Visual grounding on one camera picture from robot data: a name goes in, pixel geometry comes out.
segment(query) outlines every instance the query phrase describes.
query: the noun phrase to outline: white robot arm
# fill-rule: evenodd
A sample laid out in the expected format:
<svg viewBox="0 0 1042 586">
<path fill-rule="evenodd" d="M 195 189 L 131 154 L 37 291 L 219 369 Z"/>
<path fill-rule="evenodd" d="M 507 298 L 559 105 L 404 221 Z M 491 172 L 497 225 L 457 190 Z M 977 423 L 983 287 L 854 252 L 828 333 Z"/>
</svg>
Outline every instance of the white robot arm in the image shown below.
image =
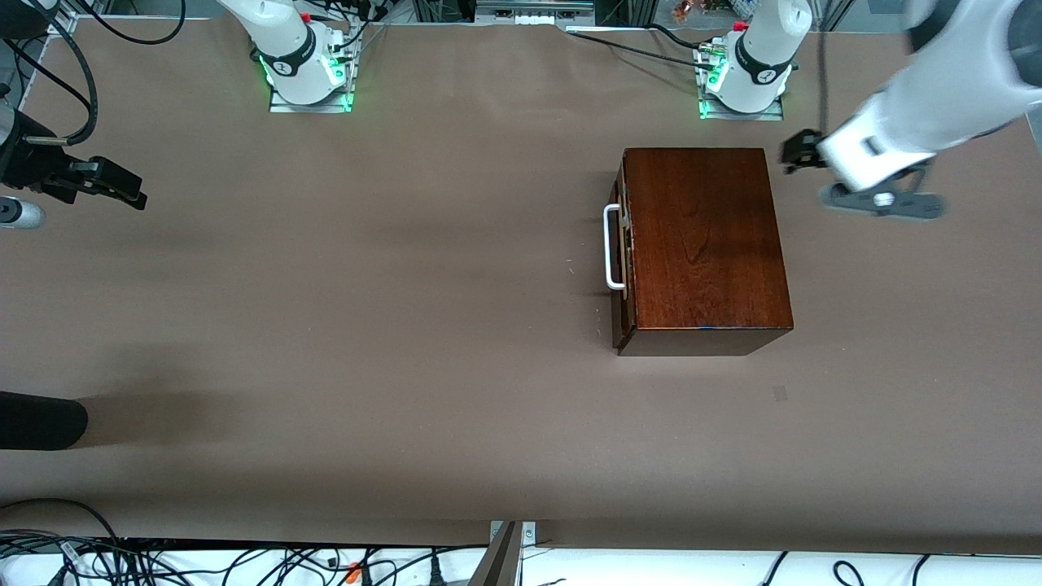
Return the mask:
<svg viewBox="0 0 1042 586">
<path fill-rule="evenodd" d="M 344 33 L 307 22 L 292 0 L 218 0 L 249 33 L 268 80 L 294 104 L 323 100 L 348 80 Z"/>
<path fill-rule="evenodd" d="M 706 90 L 735 112 L 767 109 L 785 92 L 812 21 L 807 0 L 764 0 L 748 30 L 723 36 L 727 67 Z"/>
<path fill-rule="evenodd" d="M 908 0 L 904 19 L 908 67 L 830 136 L 786 143 L 783 162 L 832 168 L 826 203 L 931 219 L 940 200 L 895 181 L 1042 102 L 1042 0 Z"/>
</svg>

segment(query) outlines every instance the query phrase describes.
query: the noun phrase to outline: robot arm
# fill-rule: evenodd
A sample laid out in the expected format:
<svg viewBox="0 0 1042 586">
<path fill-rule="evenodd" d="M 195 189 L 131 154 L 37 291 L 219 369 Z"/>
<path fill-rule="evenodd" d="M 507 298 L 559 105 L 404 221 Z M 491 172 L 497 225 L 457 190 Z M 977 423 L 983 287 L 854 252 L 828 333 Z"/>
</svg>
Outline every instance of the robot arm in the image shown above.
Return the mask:
<svg viewBox="0 0 1042 586">
<path fill-rule="evenodd" d="M 830 136 L 804 132 L 786 144 L 783 162 L 791 170 L 832 168 L 840 195 L 871 194 L 880 186 L 892 195 L 888 184 L 922 169 L 939 151 L 1042 102 L 1042 0 L 905 4 L 915 50 L 908 67 Z"/>
<path fill-rule="evenodd" d="M 708 91 L 735 112 L 763 112 L 785 92 L 811 22 L 807 0 L 764 0 L 748 30 L 723 36 L 727 68 Z"/>
<path fill-rule="evenodd" d="M 347 82 L 344 33 L 301 18 L 292 0 L 218 0 L 260 52 L 268 81 L 286 101 L 313 104 Z"/>
<path fill-rule="evenodd" d="M 268 81 L 288 102 L 312 104 L 348 82 L 344 33 L 304 22 L 292 0 L 219 0 L 243 24 L 260 53 Z M 0 0 L 0 39 L 31 39 L 46 32 L 57 0 Z M 80 161 L 63 142 L 5 99 L 0 86 L 0 182 L 28 188 L 73 203 L 77 193 L 105 195 L 144 210 L 141 178 L 101 156 Z M 29 201 L 0 197 L 0 227 L 34 228 L 43 210 Z"/>
</svg>

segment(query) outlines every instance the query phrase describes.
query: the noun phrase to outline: black cable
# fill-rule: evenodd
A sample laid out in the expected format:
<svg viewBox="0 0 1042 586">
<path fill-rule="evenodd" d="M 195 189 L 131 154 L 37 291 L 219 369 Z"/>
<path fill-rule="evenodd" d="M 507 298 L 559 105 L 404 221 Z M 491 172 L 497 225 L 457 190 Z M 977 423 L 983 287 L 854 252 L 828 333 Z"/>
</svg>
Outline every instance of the black cable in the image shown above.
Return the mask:
<svg viewBox="0 0 1042 586">
<path fill-rule="evenodd" d="M 684 39 L 680 39 L 679 36 L 673 34 L 672 30 L 666 28 L 665 26 L 663 26 L 663 25 L 661 25 L 659 23 L 651 23 L 651 24 L 645 26 L 644 28 L 646 28 L 648 30 L 658 30 L 659 32 L 661 32 L 661 33 L 665 34 L 666 36 L 668 36 L 670 41 L 672 41 L 673 43 L 676 43 L 677 45 L 679 45 L 681 47 L 687 47 L 688 49 L 698 49 L 699 43 L 689 43 L 689 42 L 685 41 Z"/>
<path fill-rule="evenodd" d="M 27 535 L 27 536 L 34 535 L 31 532 L 0 531 L 0 535 L 4 535 L 4 534 Z M 111 543 L 99 541 L 99 540 L 96 540 L 96 539 L 89 539 L 89 538 L 85 538 L 85 537 L 71 537 L 71 536 L 60 536 L 60 535 L 58 535 L 58 536 L 48 535 L 48 536 L 42 536 L 42 537 L 44 537 L 46 540 L 48 540 L 48 544 L 53 544 L 53 545 L 60 546 L 60 544 L 63 542 L 79 543 L 79 544 L 85 545 L 85 546 L 88 546 L 88 547 L 90 547 L 90 548 L 92 548 L 94 551 L 94 553 L 97 555 L 97 560 L 100 560 L 101 563 L 102 563 L 102 565 L 105 566 L 105 572 L 106 572 L 106 575 L 105 576 L 98 576 L 96 573 L 96 575 L 92 576 L 92 575 L 82 573 L 82 572 L 76 570 L 75 567 L 71 566 L 71 564 L 70 564 L 70 573 L 72 573 L 73 576 L 76 576 L 78 578 L 94 579 L 94 580 L 97 580 L 97 579 L 106 579 L 107 578 L 114 584 L 118 584 L 120 580 L 127 581 L 128 579 L 134 578 L 135 576 L 138 576 L 138 573 L 133 569 L 128 569 L 126 572 L 124 572 L 122 569 L 120 569 L 121 560 L 123 560 L 124 558 L 128 558 L 129 559 L 129 556 L 139 556 L 139 557 L 144 557 L 144 558 L 148 559 L 149 561 L 151 561 L 153 564 L 158 565 L 158 566 L 163 567 L 164 569 L 166 569 L 169 573 L 164 575 L 163 578 L 167 582 L 172 582 L 172 583 L 175 583 L 175 584 L 179 584 L 180 586 L 192 586 L 192 584 L 189 583 L 187 580 L 184 580 L 183 578 L 180 578 L 180 575 L 182 575 L 182 573 L 190 573 L 190 571 L 189 572 L 178 571 L 176 568 L 174 568 L 171 565 L 167 564 L 166 562 L 159 560 L 158 558 L 149 556 L 148 554 L 145 554 L 145 553 L 142 553 L 142 552 L 134 552 L 134 551 L 131 551 L 131 550 L 128 550 L 128 548 L 125 548 L 125 547 L 114 545 Z M 108 562 L 105 561 L 104 552 L 102 550 L 107 550 L 108 552 L 110 552 L 113 554 L 114 559 L 116 561 L 116 571 L 113 571 L 111 567 L 108 566 Z M 179 578 L 179 580 L 171 580 L 171 577 L 177 577 L 177 578 Z"/>
<path fill-rule="evenodd" d="M 32 69 L 39 71 L 40 73 L 43 73 L 48 79 L 50 79 L 51 81 L 57 83 L 58 87 L 60 87 L 66 92 L 69 92 L 70 94 L 72 94 L 72 97 L 76 98 L 79 101 L 79 103 L 83 104 L 83 107 L 90 109 L 91 102 L 89 102 L 86 100 L 86 98 L 83 97 L 83 94 L 80 94 L 78 90 L 76 90 L 72 86 L 66 83 L 64 79 L 61 79 L 57 75 L 54 75 L 53 73 L 51 73 L 50 70 L 48 70 L 46 67 L 40 65 L 36 62 L 36 59 L 34 59 L 31 56 L 29 56 L 28 53 L 26 53 L 24 50 L 22 50 L 21 47 L 19 47 L 18 45 L 16 45 L 9 39 L 4 39 L 3 42 L 4 42 L 5 45 L 7 45 L 8 47 L 10 47 L 11 51 L 15 51 L 15 54 L 17 55 L 19 62 L 24 60 L 24 62 L 28 63 L 32 67 Z"/>
<path fill-rule="evenodd" d="M 160 39 L 135 39 L 133 36 L 120 32 L 119 30 L 114 28 L 113 25 L 108 24 L 108 22 L 105 21 L 105 19 L 101 18 L 101 15 L 95 11 L 94 7 L 91 6 L 89 0 L 76 0 L 76 3 L 79 4 L 86 14 L 94 17 L 94 20 L 98 21 L 98 23 L 100 23 L 101 26 L 105 27 L 105 29 L 107 29 L 108 32 L 111 32 L 113 34 L 119 36 L 124 41 L 137 43 L 138 45 L 163 45 L 168 41 L 172 41 L 175 36 L 177 36 L 177 33 L 180 32 L 181 28 L 184 26 L 184 18 L 188 16 L 189 11 L 189 7 L 185 0 L 181 0 L 181 14 L 179 17 L 177 17 L 177 26 L 175 26 L 174 29 L 170 31 L 169 34 Z"/>
<path fill-rule="evenodd" d="M 391 580 L 391 586 L 398 586 L 398 572 L 402 568 L 399 568 L 398 564 L 395 563 L 394 560 L 376 560 L 375 562 L 369 562 L 369 563 L 367 563 L 366 564 L 366 569 L 368 570 L 370 567 L 373 567 L 373 566 L 376 566 L 376 565 L 379 565 L 379 564 L 391 564 L 391 567 L 393 567 L 394 569 L 391 570 L 391 573 L 389 573 L 388 577 L 392 578 L 392 580 Z"/>
<path fill-rule="evenodd" d="M 822 25 L 828 22 L 833 10 L 833 0 L 825 2 L 823 15 L 818 22 L 818 130 L 828 133 L 828 64 L 825 59 L 825 34 Z"/>
<path fill-rule="evenodd" d="M 846 580 L 843 580 L 843 577 L 840 576 L 841 567 L 845 567 L 849 569 L 851 573 L 853 573 L 853 577 L 858 580 L 857 585 L 850 584 Z M 846 560 L 840 560 L 835 564 L 833 564 L 833 576 L 836 577 L 836 581 L 842 584 L 843 586 L 865 586 L 865 581 L 861 579 L 861 572 L 858 571 L 858 568 L 853 567 L 853 564 L 851 564 Z"/>
<path fill-rule="evenodd" d="M 912 586 L 919 586 L 919 570 L 922 569 L 922 564 L 926 563 L 929 559 L 929 554 L 919 558 L 919 561 L 915 563 L 915 569 L 912 570 Z"/>
<path fill-rule="evenodd" d="M 454 545 L 452 547 L 439 547 L 438 550 L 431 552 L 430 554 L 427 554 L 425 556 L 420 556 L 419 558 L 416 558 L 415 560 L 413 560 L 411 562 L 407 562 L 407 563 L 404 563 L 401 566 L 395 568 L 395 570 L 393 572 L 391 572 L 391 575 L 384 576 L 379 581 L 377 581 L 375 584 L 373 584 L 373 586 L 380 586 L 380 584 L 383 584 L 384 582 L 387 582 L 388 580 L 390 580 L 392 578 L 394 578 L 394 580 L 395 580 L 394 584 L 397 584 L 398 572 L 404 570 L 406 567 L 410 567 L 412 565 L 418 564 L 418 563 L 420 563 L 420 562 L 422 562 L 424 560 L 430 559 L 431 557 L 433 557 L 436 555 L 447 554 L 449 552 L 458 552 L 460 550 L 476 550 L 476 548 L 481 548 L 481 547 L 488 547 L 488 545 Z"/>
<path fill-rule="evenodd" d="M 619 3 L 616 4 L 615 7 L 612 8 L 612 10 L 610 13 L 607 13 L 607 16 L 604 17 L 604 20 L 602 20 L 599 23 L 597 23 L 597 26 L 604 26 L 604 23 L 606 23 L 607 21 L 612 20 L 612 17 L 615 17 L 619 13 L 619 8 L 621 8 L 622 5 L 625 2 L 626 2 L 626 0 L 619 0 Z"/>
<path fill-rule="evenodd" d="M 325 4 L 323 4 L 321 2 L 317 2 L 316 0 L 304 0 L 304 2 L 306 2 L 306 3 L 308 3 L 308 4 L 313 5 L 313 6 L 315 6 L 316 8 L 321 8 L 321 9 L 325 10 L 326 14 L 332 14 L 333 5 L 336 4 L 337 11 L 340 13 L 341 18 L 344 19 L 345 21 L 348 20 L 348 18 L 347 18 L 348 15 L 353 15 L 355 17 L 362 18 L 362 16 L 358 15 L 358 14 L 356 14 L 356 13 L 348 11 L 347 8 L 344 7 L 344 3 L 343 2 L 327 1 Z M 314 19 L 314 20 L 320 20 L 320 19 L 316 18 L 316 15 L 312 15 L 312 19 Z"/>
<path fill-rule="evenodd" d="M 23 503 L 22 502 L 20 502 L 20 503 L 13 503 L 11 506 L 14 506 L 14 505 L 21 505 L 21 504 L 23 504 Z M 64 565 L 66 566 L 67 572 L 71 573 L 76 579 L 76 583 L 77 584 L 79 584 L 79 579 L 80 578 L 88 578 L 88 579 L 106 579 L 107 578 L 108 581 L 113 584 L 113 586 L 119 586 L 119 582 L 117 580 L 117 575 L 115 572 L 113 572 L 113 568 L 108 565 L 108 562 L 105 561 L 105 559 L 103 557 L 103 553 L 99 548 L 99 545 L 107 547 L 108 545 L 106 543 L 101 543 L 99 541 L 95 541 L 93 539 L 86 539 L 86 538 L 68 538 L 68 537 L 60 536 L 60 535 L 56 534 L 56 533 L 52 534 L 52 533 L 49 533 L 49 532 L 38 532 L 38 531 L 4 530 L 4 531 L 0 531 L 0 535 L 14 535 L 14 536 L 21 537 L 21 538 L 31 538 L 33 544 L 29 545 L 29 546 L 26 546 L 24 544 L 18 544 L 16 542 L 9 542 L 9 543 L 7 543 L 7 546 L 13 547 L 13 548 L 17 548 L 20 552 L 26 553 L 26 554 L 35 553 L 35 552 L 33 552 L 34 548 L 42 547 L 44 545 L 50 545 L 52 547 L 57 547 L 61 552 L 61 556 L 63 556 L 63 560 L 64 560 Z M 66 551 L 66 547 L 63 546 L 65 544 L 65 542 L 67 542 L 67 541 L 81 543 L 81 544 L 83 544 L 83 546 L 86 546 L 90 550 L 93 550 L 93 552 L 96 555 L 94 563 L 96 564 L 100 560 L 101 564 L 103 566 L 105 566 L 105 575 L 101 576 L 99 572 L 97 572 L 97 570 L 95 570 L 95 576 L 90 576 L 90 575 L 85 575 L 85 573 L 82 573 L 82 572 L 78 571 L 76 569 L 76 566 L 75 566 L 75 563 L 74 563 L 75 560 L 70 557 L 69 553 Z M 72 550 L 73 550 L 74 554 L 77 553 L 76 552 L 76 547 L 72 547 Z M 119 565 L 118 565 L 119 564 L 119 559 L 120 558 L 116 558 L 116 561 L 117 561 L 117 570 L 119 570 Z"/>
<path fill-rule="evenodd" d="M 27 39 L 23 41 L 21 45 L 19 45 L 19 48 L 22 49 L 22 51 L 24 52 L 26 49 L 28 49 L 29 45 L 33 41 L 41 41 L 45 36 L 46 34 L 41 36 L 33 36 L 32 39 Z M 15 72 L 18 74 L 18 88 L 19 88 L 18 95 L 20 98 L 22 98 L 25 96 L 25 91 L 28 88 L 26 83 L 30 79 L 32 79 L 32 75 L 26 74 L 24 71 L 22 71 L 22 57 L 20 57 L 17 53 L 15 54 Z"/>
<path fill-rule="evenodd" d="M 329 560 L 329 565 L 331 567 L 326 568 L 326 569 L 329 569 L 331 572 L 329 573 L 329 581 L 328 582 L 323 582 L 323 586 L 331 586 L 332 583 L 333 583 L 333 581 L 337 578 L 337 570 L 340 569 L 340 550 L 333 550 L 332 552 L 334 554 L 337 554 L 337 559 L 336 560 Z"/>
<path fill-rule="evenodd" d="M 850 8 L 853 6 L 853 4 L 854 4 L 853 2 L 847 2 L 846 4 L 840 6 L 840 10 L 839 10 L 838 16 L 835 19 L 828 19 L 828 20 L 826 20 L 825 23 L 827 24 L 829 20 L 834 20 L 834 21 L 836 21 L 836 24 L 839 25 L 846 18 L 847 14 L 850 11 Z"/>
<path fill-rule="evenodd" d="M 322 576 L 321 572 L 318 572 L 317 570 L 315 570 L 313 568 L 305 567 L 305 566 L 301 565 L 301 564 L 304 563 L 304 561 L 312 561 L 311 560 L 311 556 L 314 556 L 317 553 L 318 553 L 318 550 L 312 550 L 311 552 L 308 552 L 306 554 L 304 553 L 304 550 L 297 550 L 297 551 L 295 551 L 295 554 L 296 554 L 296 556 L 299 559 L 296 560 L 296 561 L 294 561 L 293 563 L 287 564 L 286 566 L 282 567 L 282 569 L 279 570 L 278 578 L 275 580 L 275 586 L 282 586 L 282 583 L 286 582 L 286 577 L 289 576 L 290 572 L 293 571 L 293 568 L 296 568 L 296 567 L 300 567 L 302 569 L 306 569 L 306 570 L 309 570 L 309 571 L 315 571 L 316 573 L 319 575 L 319 578 L 322 579 L 322 583 L 324 584 L 325 583 L 325 577 Z"/>
<path fill-rule="evenodd" d="M 263 555 L 265 555 L 268 552 L 260 552 L 260 554 L 258 556 L 256 556 L 254 558 L 250 558 L 249 560 L 246 560 L 246 561 L 253 561 L 253 560 L 259 558 L 260 556 L 263 556 Z M 235 558 L 234 560 L 232 560 L 231 565 L 228 566 L 228 568 L 224 571 L 224 578 L 221 579 L 221 586 L 227 586 L 228 585 L 228 579 L 231 578 L 231 570 L 235 568 L 235 562 L 239 562 L 242 559 L 243 555 L 240 555 L 238 558 Z"/>
<path fill-rule="evenodd" d="M 275 576 L 276 572 L 277 572 L 277 577 L 275 579 L 275 584 L 276 585 L 280 584 L 280 581 L 286 579 L 286 575 L 289 573 L 289 570 L 293 569 L 294 567 L 299 566 L 306 559 L 306 557 L 303 555 L 303 552 L 304 552 L 303 550 L 292 550 L 292 552 L 293 552 L 293 555 L 287 556 L 287 558 L 283 559 L 278 565 L 276 565 L 275 567 L 271 568 L 271 571 L 269 571 L 268 573 L 266 573 L 264 576 L 264 578 L 262 578 L 260 581 L 257 582 L 257 586 L 262 586 L 269 578 L 271 578 L 272 576 Z M 300 560 L 296 561 L 296 563 L 293 563 L 296 558 L 300 558 Z M 309 568 L 309 567 L 305 567 L 304 569 L 307 569 L 307 570 L 311 570 L 311 571 L 315 571 L 313 568 Z"/>
<path fill-rule="evenodd" d="M 83 78 L 86 80 L 86 95 L 90 97 L 90 101 L 86 106 L 86 122 L 83 123 L 79 130 L 76 130 L 72 135 L 68 135 L 61 139 L 55 139 L 53 137 L 26 137 L 25 142 L 36 145 L 78 145 L 91 138 L 91 135 L 94 133 L 94 127 L 98 124 L 98 89 L 94 84 L 94 74 L 91 73 L 91 66 L 86 64 L 86 57 L 84 57 L 83 52 L 79 50 L 79 45 L 73 41 L 72 35 L 69 34 L 69 31 L 66 30 L 64 26 L 61 26 L 61 23 L 55 20 L 53 16 L 49 15 L 47 9 L 44 8 L 38 0 L 28 0 L 28 2 L 38 13 L 43 15 L 43 17 L 47 20 L 47 23 L 53 26 L 54 30 L 57 30 L 58 34 L 61 35 L 61 39 L 69 44 L 69 48 L 72 50 L 73 55 L 76 56 L 76 60 L 79 63 L 80 69 L 83 70 Z M 29 65 L 32 65 L 36 71 L 47 75 L 47 77 L 52 81 L 57 81 L 56 76 L 48 72 L 43 66 L 40 66 L 40 64 L 34 60 L 29 62 Z M 64 81 L 59 83 L 59 86 L 66 89 L 71 88 Z M 82 98 L 82 95 L 78 92 L 76 95 L 79 95 L 80 98 Z"/>
<path fill-rule="evenodd" d="M 362 564 L 357 567 L 362 569 L 362 586 L 373 586 L 373 575 L 369 571 L 369 558 L 376 554 L 374 550 L 366 547 L 366 554 L 362 556 Z"/>
<path fill-rule="evenodd" d="M 678 59 L 676 57 L 670 57 L 670 56 L 666 56 L 666 55 L 660 55 L 659 53 L 652 53 L 650 51 L 645 51 L 643 49 L 637 49 L 637 48 L 634 48 L 634 47 L 627 47 L 625 45 L 619 45 L 618 43 L 613 43 L 612 41 L 605 41 L 603 39 L 597 39 L 596 36 L 587 36 L 586 34 L 580 34 L 578 32 L 569 32 L 568 34 L 571 34 L 572 36 L 576 36 L 578 39 L 584 39 L 586 41 L 593 41 L 594 43 L 600 43 L 601 45 L 607 45 L 609 47 L 615 47 L 616 49 L 622 49 L 623 51 L 629 51 L 631 53 L 637 53 L 639 55 L 644 55 L 644 56 L 648 56 L 648 57 L 654 57 L 656 59 L 662 59 L 664 62 L 677 63 L 677 64 L 680 64 L 680 65 L 686 65 L 688 67 L 693 67 L 695 69 L 704 69 L 706 71 L 713 69 L 713 66 L 711 66 L 709 64 L 700 64 L 700 63 L 689 62 L 689 60 L 685 60 L 685 59 Z"/>
<path fill-rule="evenodd" d="M 338 45 L 337 47 L 333 47 L 333 50 L 334 51 L 339 51 L 339 50 L 343 49 L 344 47 L 350 47 L 351 43 L 354 43 L 355 41 L 357 41 L 358 39 L 362 38 L 362 33 L 366 31 L 366 27 L 369 26 L 370 22 L 372 22 L 372 21 L 366 21 L 366 22 L 362 23 L 362 26 L 358 27 L 358 31 L 354 33 L 354 36 L 352 36 L 351 39 L 349 39 L 343 45 Z"/>
<path fill-rule="evenodd" d="M 782 565 L 782 560 L 789 555 L 789 552 L 782 552 L 778 557 L 774 558 L 774 563 L 771 564 L 771 569 L 767 572 L 767 578 L 761 583 L 760 586 L 771 586 L 771 582 L 774 581 L 774 575 L 777 573 L 778 567 Z"/>
<path fill-rule="evenodd" d="M 245 565 L 245 564 L 247 564 L 249 562 L 257 560 L 257 559 L 264 557 L 269 552 L 270 552 L 270 550 L 263 550 L 263 551 L 246 550 L 245 552 L 243 552 L 242 554 L 240 554 L 238 557 L 235 557 L 231 561 L 230 565 L 228 565 L 227 567 L 221 568 L 221 569 L 188 569 L 188 570 L 177 570 L 177 571 L 168 571 L 168 572 L 156 572 L 156 571 L 154 571 L 153 568 L 149 568 L 149 571 L 148 571 L 148 575 L 147 575 L 147 579 L 149 579 L 149 580 L 160 580 L 160 581 L 165 581 L 165 582 L 174 582 L 174 583 L 182 584 L 182 583 L 187 582 L 184 580 L 185 576 L 224 573 L 225 577 L 228 577 L 228 576 L 231 575 L 231 570 L 235 569 L 239 566 L 242 566 L 242 565 Z M 156 558 L 146 557 L 146 559 L 150 563 L 154 564 L 154 562 L 157 559 L 157 557 Z M 174 580 L 171 580 L 174 577 L 177 577 L 177 578 L 181 579 L 180 582 L 175 582 Z"/>
<path fill-rule="evenodd" d="M 46 538 L 34 537 L 32 539 L 28 539 L 27 540 L 28 543 L 16 543 L 14 541 L 9 543 L 0 542 L 0 546 L 5 547 L 3 552 L 0 552 L 0 560 L 7 558 L 9 556 L 18 556 L 21 554 L 34 554 L 36 553 L 35 548 L 47 545 L 50 542 L 49 541 L 51 537 L 48 536 Z"/>
<path fill-rule="evenodd" d="M 95 520 L 101 523 L 101 527 L 104 528 L 105 533 L 108 534 L 108 537 L 109 539 L 113 540 L 113 542 L 116 542 L 119 539 L 119 537 L 116 537 L 116 531 L 113 529 L 113 526 L 108 524 L 108 521 L 105 520 L 105 517 L 101 516 L 101 513 L 94 510 L 94 508 L 90 507 L 89 505 L 84 505 L 79 500 L 73 500 L 71 498 L 53 498 L 53 497 L 26 498 L 24 500 L 16 500 L 14 503 L 8 503 L 6 505 L 0 505 L 0 511 L 4 511 L 6 509 L 13 509 L 15 507 L 22 507 L 25 505 L 67 505 L 69 507 L 76 507 L 77 509 L 82 509 L 88 513 L 90 513 Z"/>
</svg>

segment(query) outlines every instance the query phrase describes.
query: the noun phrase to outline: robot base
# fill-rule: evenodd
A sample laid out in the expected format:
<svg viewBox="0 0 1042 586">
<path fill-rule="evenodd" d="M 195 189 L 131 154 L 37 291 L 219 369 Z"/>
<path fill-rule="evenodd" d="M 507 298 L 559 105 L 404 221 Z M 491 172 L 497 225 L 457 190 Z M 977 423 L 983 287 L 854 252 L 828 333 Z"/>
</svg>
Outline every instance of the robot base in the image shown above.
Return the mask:
<svg viewBox="0 0 1042 586">
<path fill-rule="evenodd" d="M 892 177 L 874 188 L 851 192 L 843 184 L 833 184 L 821 189 L 818 197 L 826 207 L 859 212 L 876 217 L 895 217 L 910 220 L 936 220 L 944 215 L 944 199 L 933 193 L 918 193 L 926 175 L 926 165 L 913 170 L 918 175 L 909 189 L 897 185 L 900 177 Z"/>
<path fill-rule="evenodd" d="M 273 113 L 311 113 L 311 114 L 345 114 L 354 107 L 354 80 L 350 84 L 337 88 L 324 100 L 313 104 L 295 104 L 286 101 L 278 92 L 271 91 L 268 111 Z"/>
<path fill-rule="evenodd" d="M 721 54 L 723 38 L 717 36 L 705 44 L 705 49 L 694 49 L 695 63 L 708 63 L 716 67 L 714 71 L 695 70 L 695 84 L 698 87 L 698 118 L 702 120 L 761 120 L 777 122 L 785 118 L 782 98 L 775 98 L 762 112 L 746 114 L 725 106 L 720 98 L 710 90 L 713 82 L 719 82 L 726 75 L 727 59 Z"/>
<path fill-rule="evenodd" d="M 353 23 L 352 30 L 361 26 L 361 23 Z M 337 29 L 328 29 L 328 43 L 336 46 L 336 50 L 330 50 L 322 56 L 328 60 L 326 71 L 330 79 L 343 79 L 339 86 L 325 98 L 311 104 L 293 103 L 283 98 L 271 80 L 271 72 L 264 68 L 267 75 L 268 86 L 271 87 L 271 98 L 268 102 L 268 111 L 272 113 L 308 113 L 308 114 L 345 114 L 354 108 L 354 83 L 358 77 L 358 55 L 362 53 L 362 39 L 355 39 L 350 45 L 344 45 L 344 32 Z"/>
</svg>

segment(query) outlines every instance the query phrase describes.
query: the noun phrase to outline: metal bracket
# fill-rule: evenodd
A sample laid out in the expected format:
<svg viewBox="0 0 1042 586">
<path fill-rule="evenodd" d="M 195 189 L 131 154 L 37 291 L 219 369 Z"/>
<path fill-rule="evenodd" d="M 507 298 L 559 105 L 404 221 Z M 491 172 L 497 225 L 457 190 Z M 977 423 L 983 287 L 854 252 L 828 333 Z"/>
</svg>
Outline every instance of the metal bracket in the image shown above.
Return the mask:
<svg viewBox="0 0 1042 586">
<path fill-rule="evenodd" d="M 359 24 L 352 26 L 352 30 L 355 29 Z M 333 43 L 341 43 L 344 40 L 344 33 L 337 30 L 334 31 Z M 362 38 L 355 39 L 353 43 L 346 47 L 342 47 L 340 50 L 330 53 L 329 57 L 343 63 L 337 63 L 336 65 L 330 65 L 330 71 L 333 75 L 343 76 L 346 81 L 343 86 L 333 90 L 324 99 L 315 102 L 313 104 L 295 104 L 287 101 L 269 80 L 268 84 L 271 88 L 271 99 L 268 102 L 268 112 L 271 113 L 307 113 L 307 114 L 344 114 L 349 113 L 354 108 L 354 89 L 355 81 L 358 78 L 358 57 L 362 54 Z"/>
<path fill-rule="evenodd" d="M 517 586 L 521 548 L 525 539 L 536 542 L 536 523 L 523 521 L 497 521 L 492 526 L 492 543 L 481 556 L 474 576 L 467 586 Z"/>
<path fill-rule="evenodd" d="M 858 192 L 851 192 L 842 184 L 833 184 L 822 188 L 818 196 L 827 207 L 861 212 L 877 217 L 936 220 L 944 215 L 944 199 L 937 194 L 919 193 L 928 169 L 928 163 L 916 165 L 874 188 Z M 914 175 L 912 186 L 902 189 L 897 181 L 908 175 Z"/>
<path fill-rule="evenodd" d="M 489 532 L 489 541 L 494 541 L 496 539 L 496 534 L 499 533 L 499 528 L 503 527 L 506 521 L 492 521 L 492 529 Z M 536 544 L 536 521 L 521 521 L 521 546 L 531 547 Z"/>
<path fill-rule="evenodd" d="M 706 71 L 703 69 L 695 70 L 695 86 L 698 88 L 699 118 L 702 120 L 760 120 L 770 122 L 777 122 L 785 119 L 785 112 L 782 108 L 780 97 L 774 98 L 774 101 L 771 102 L 771 105 L 767 106 L 767 109 L 754 114 L 735 112 L 734 109 L 725 106 L 723 102 L 720 101 L 720 98 L 709 90 L 709 86 L 722 82 L 722 76 L 726 73 L 726 69 L 728 67 L 727 59 L 724 55 L 715 51 L 717 47 L 723 45 L 723 38 L 717 36 L 706 45 L 709 45 L 709 47 L 705 50 L 692 50 L 695 63 L 709 64 L 716 67 L 713 71 Z"/>
</svg>

